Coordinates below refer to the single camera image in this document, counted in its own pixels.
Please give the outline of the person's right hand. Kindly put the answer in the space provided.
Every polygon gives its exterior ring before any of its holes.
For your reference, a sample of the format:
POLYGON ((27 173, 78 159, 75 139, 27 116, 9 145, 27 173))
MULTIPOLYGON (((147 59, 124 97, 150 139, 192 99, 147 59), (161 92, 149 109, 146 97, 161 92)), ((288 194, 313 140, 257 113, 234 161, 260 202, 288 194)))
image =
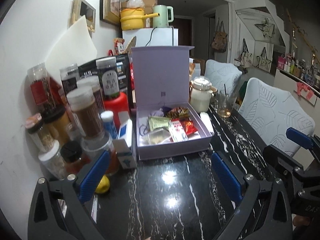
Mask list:
POLYGON ((293 218, 293 226, 295 227, 308 226, 310 225, 311 222, 312 222, 312 218, 309 218, 309 217, 296 215, 293 218))

